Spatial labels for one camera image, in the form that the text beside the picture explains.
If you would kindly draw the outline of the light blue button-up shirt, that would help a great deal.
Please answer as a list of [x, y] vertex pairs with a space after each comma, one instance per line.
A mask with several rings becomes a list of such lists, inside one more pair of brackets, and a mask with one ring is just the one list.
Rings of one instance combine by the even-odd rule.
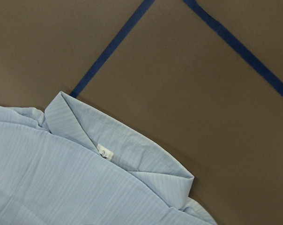
[[0, 106], [0, 225], [213, 225], [158, 144], [60, 92]]

